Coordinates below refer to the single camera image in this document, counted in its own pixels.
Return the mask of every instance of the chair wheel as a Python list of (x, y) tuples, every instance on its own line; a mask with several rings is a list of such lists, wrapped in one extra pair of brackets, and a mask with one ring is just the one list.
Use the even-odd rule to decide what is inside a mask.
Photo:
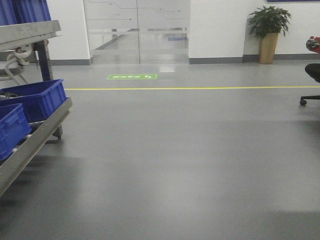
[(300, 101), (300, 105), (301, 105), (301, 106), (305, 106), (306, 104), (307, 104), (307, 101), (306, 101), (306, 100), (301, 100), (301, 101)]

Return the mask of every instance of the green plant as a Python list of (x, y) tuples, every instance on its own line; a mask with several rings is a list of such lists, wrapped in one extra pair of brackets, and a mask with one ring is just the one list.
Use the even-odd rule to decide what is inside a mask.
[(286, 36), (291, 19), (291, 14), (287, 10), (274, 6), (257, 9), (260, 11), (250, 13), (253, 17), (249, 18), (249, 25), (252, 25), (249, 34), (254, 33), (257, 39), (263, 39), (268, 33), (280, 33), (282, 30)]

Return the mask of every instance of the epoxy floor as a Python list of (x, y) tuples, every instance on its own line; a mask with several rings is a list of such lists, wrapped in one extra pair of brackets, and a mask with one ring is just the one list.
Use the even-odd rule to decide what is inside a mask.
[[(53, 67), (73, 111), (0, 197), (0, 239), (319, 240), (320, 101), (299, 100), (320, 88), (285, 87), (320, 87), (310, 62)], [(282, 88), (230, 88), (252, 86)]]

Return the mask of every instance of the green projected sign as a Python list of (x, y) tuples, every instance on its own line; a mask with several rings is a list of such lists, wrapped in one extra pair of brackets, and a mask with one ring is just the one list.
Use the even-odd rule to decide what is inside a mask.
[(115, 80), (115, 79), (136, 79), (136, 80), (142, 80), (142, 79), (157, 79), (157, 74), (113, 74), (108, 76), (107, 79), (109, 80)]

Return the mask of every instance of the potted plant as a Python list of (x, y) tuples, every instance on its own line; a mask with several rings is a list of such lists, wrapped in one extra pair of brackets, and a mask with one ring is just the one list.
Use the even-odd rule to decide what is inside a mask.
[(278, 36), (281, 30), (286, 36), (291, 14), (282, 8), (269, 6), (257, 8), (260, 11), (254, 11), (250, 15), (249, 25), (252, 25), (249, 34), (254, 34), (260, 39), (259, 45), (259, 63), (272, 64), (276, 51)]

